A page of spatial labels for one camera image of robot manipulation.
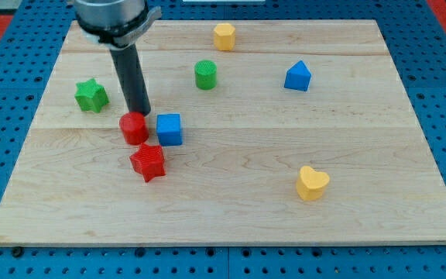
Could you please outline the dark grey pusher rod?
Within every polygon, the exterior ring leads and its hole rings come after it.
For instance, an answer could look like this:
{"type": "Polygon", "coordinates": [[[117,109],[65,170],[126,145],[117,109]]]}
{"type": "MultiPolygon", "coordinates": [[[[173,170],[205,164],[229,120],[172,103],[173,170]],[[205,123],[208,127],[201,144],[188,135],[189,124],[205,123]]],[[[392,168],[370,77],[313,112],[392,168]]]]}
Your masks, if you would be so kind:
{"type": "Polygon", "coordinates": [[[128,110],[147,116],[151,106],[136,46],[111,50],[110,54],[128,110]]]}

